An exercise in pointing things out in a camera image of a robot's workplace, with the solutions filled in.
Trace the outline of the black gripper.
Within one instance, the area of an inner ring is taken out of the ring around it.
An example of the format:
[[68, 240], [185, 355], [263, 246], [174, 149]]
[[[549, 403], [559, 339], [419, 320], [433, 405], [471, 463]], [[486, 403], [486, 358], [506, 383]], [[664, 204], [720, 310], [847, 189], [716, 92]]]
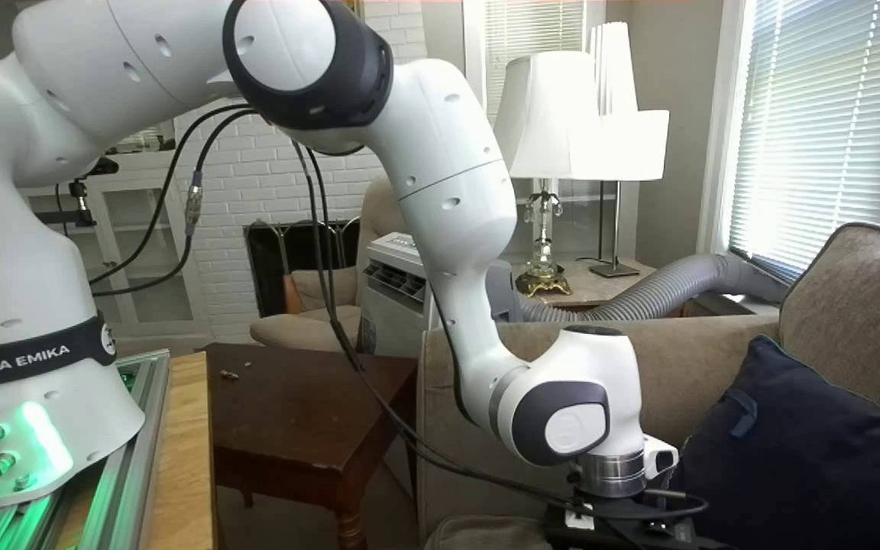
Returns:
[[707, 511], [693, 495], [574, 498], [546, 506], [542, 535], [549, 550], [728, 550], [698, 530]]

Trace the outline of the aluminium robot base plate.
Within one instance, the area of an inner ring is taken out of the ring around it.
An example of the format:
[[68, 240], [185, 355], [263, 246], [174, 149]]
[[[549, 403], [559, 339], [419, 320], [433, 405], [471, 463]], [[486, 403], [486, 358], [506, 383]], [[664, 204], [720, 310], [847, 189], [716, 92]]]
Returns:
[[115, 363], [140, 430], [103, 462], [92, 462], [61, 488], [0, 506], [0, 550], [140, 550], [158, 430], [168, 408], [168, 351], [129, 355]]

